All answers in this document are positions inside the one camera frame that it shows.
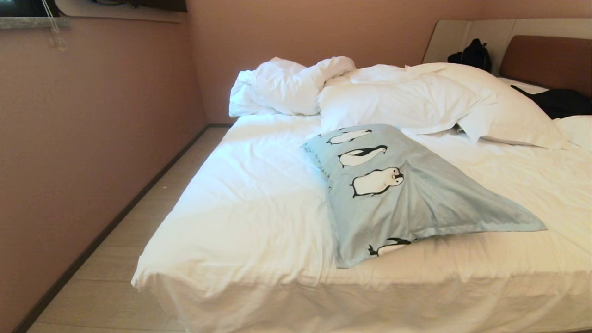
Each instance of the window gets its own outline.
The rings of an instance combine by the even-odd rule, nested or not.
[[[46,0],[53,16],[58,17],[56,4]],[[0,0],[0,17],[47,17],[42,0]]]

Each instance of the white bed sheet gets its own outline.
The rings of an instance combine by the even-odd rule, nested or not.
[[[549,230],[430,238],[338,270],[324,181],[300,149],[319,131],[320,116],[238,119],[132,284],[193,333],[592,328],[592,154],[412,136]]]

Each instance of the headboard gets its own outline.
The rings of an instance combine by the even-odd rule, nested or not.
[[[592,97],[592,40],[514,36],[500,75],[548,88],[569,88]]]
[[[513,36],[552,36],[592,39],[592,18],[519,18],[509,20],[440,20],[422,63],[446,62],[452,53],[463,51],[471,40],[487,43],[493,75]]]

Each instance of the penguin print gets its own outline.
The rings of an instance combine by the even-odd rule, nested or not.
[[[378,153],[386,153],[388,147],[385,145],[376,146],[374,148],[360,148],[354,151],[346,152],[339,155],[339,162],[344,167],[355,167],[364,164],[374,158]]]
[[[356,131],[352,131],[352,132],[340,133],[339,135],[334,136],[331,139],[329,139],[329,141],[327,141],[327,143],[330,143],[332,145],[338,145],[343,142],[351,142],[357,137],[368,135],[370,133],[372,133],[372,130],[356,130]]]
[[[370,255],[375,255],[377,257],[380,257],[381,254],[385,254],[387,252],[391,252],[392,250],[397,249],[398,247],[400,247],[402,245],[409,245],[409,244],[411,244],[410,241],[406,241],[405,239],[396,238],[396,237],[387,238],[387,241],[392,241],[394,243],[393,244],[383,245],[383,246],[377,248],[376,250],[374,250],[374,248],[372,247],[372,245],[368,245],[368,251],[370,252]]]
[[[353,187],[353,197],[385,193],[389,188],[401,185],[405,177],[398,168],[374,170],[367,175],[356,177],[349,184]]]

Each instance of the baseboard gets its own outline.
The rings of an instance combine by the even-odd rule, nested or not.
[[[91,256],[97,247],[107,236],[119,225],[123,218],[134,208],[134,206],[140,202],[140,200],[150,191],[150,189],[165,175],[167,171],[183,156],[185,152],[205,133],[210,127],[231,127],[231,124],[208,124],[202,129],[191,141],[181,149],[181,151],[170,160],[169,163],[162,168],[158,174],[156,174],[150,182],[132,199],[129,204],[119,212],[119,214],[107,225],[105,229],[86,247],[86,249],[78,256],[78,258],[68,267],[68,269],[57,279],[57,281],[49,288],[47,293],[41,297],[39,302],[29,311],[27,316],[18,324],[18,326],[12,331],[12,333],[26,333],[29,328],[35,323],[37,318],[45,310],[45,308],[51,303],[54,297],[60,292],[60,290],[68,283],[68,281],[74,276],[76,271],[84,264],[84,262]]]

